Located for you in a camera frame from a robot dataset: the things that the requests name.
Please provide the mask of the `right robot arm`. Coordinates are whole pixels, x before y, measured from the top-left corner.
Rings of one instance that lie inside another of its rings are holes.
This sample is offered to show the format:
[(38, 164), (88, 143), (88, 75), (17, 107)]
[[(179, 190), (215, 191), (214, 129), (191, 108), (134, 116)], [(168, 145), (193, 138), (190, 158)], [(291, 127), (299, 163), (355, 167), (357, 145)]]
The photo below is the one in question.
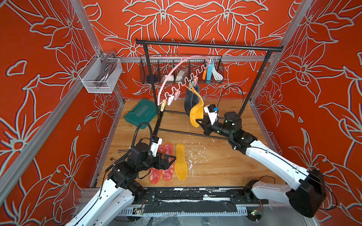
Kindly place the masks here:
[(255, 159), (286, 182), (285, 186), (268, 184), (259, 180), (251, 185), (251, 192), (257, 199), (267, 199), (289, 204), (301, 215), (312, 218), (326, 199), (323, 174), (308, 170), (269, 149), (254, 135), (244, 131), (241, 118), (235, 112), (227, 112), (220, 123), (216, 112), (194, 120), (205, 135), (217, 133), (228, 139), (234, 150)]

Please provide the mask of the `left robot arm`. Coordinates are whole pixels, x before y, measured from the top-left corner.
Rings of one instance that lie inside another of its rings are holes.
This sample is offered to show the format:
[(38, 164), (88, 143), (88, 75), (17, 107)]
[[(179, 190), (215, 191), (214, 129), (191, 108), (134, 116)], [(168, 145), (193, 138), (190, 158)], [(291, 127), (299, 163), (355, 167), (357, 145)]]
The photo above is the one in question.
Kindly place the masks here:
[(147, 122), (136, 128), (127, 153), (106, 169), (107, 178), (100, 190), (72, 219), (69, 226), (107, 226), (122, 210), (144, 198), (144, 187), (137, 179), (141, 171), (166, 170), (176, 157), (158, 152), (162, 139), (159, 124), (152, 129)]

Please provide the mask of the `red patterned insole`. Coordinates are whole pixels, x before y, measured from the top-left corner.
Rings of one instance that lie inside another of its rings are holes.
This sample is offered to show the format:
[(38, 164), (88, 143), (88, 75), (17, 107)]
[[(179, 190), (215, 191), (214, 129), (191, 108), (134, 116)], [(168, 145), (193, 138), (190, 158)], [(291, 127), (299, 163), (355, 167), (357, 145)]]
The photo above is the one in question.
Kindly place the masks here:
[[(163, 154), (165, 151), (165, 147), (164, 146), (159, 146), (158, 147), (158, 153)], [(161, 173), (162, 170), (158, 170), (155, 168), (151, 168), (150, 170), (150, 174), (149, 174), (149, 182), (153, 185), (157, 184), (160, 181), (161, 178)]]

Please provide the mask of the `yellow insole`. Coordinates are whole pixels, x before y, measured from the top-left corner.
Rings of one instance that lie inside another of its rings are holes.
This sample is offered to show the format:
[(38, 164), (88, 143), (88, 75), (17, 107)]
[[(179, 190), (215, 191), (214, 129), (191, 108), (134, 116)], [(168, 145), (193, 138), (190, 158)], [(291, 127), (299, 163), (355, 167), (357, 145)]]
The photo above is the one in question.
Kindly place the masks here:
[(200, 100), (191, 109), (190, 115), (189, 115), (190, 123), (193, 127), (195, 127), (195, 128), (199, 127), (199, 125), (196, 123), (196, 119), (203, 119), (203, 111), (204, 111), (204, 102), (202, 100), (202, 97), (200, 96)]
[(174, 163), (174, 170), (179, 180), (185, 180), (187, 178), (188, 167), (185, 160), (184, 144), (176, 145), (176, 161)]

